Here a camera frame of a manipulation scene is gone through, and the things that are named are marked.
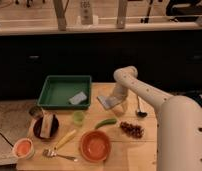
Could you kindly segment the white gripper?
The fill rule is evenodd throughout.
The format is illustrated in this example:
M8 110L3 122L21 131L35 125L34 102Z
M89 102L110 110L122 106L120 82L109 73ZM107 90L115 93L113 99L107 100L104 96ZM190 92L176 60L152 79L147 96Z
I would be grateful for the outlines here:
M128 102L127 100L125 100L127 96L128 96L128 89L119 83L115 84L115 87L109 96L109 100L112 105L117 105L121 103L119 105L121 114L125 114L128 109Z

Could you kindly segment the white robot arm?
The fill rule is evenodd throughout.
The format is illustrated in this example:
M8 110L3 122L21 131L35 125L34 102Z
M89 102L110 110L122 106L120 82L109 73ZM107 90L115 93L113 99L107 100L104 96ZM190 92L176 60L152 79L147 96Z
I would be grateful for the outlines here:
M116 88L131 90L150 104L157 118L157 171L202 171L202 108L137 79L134 66L119 68Z

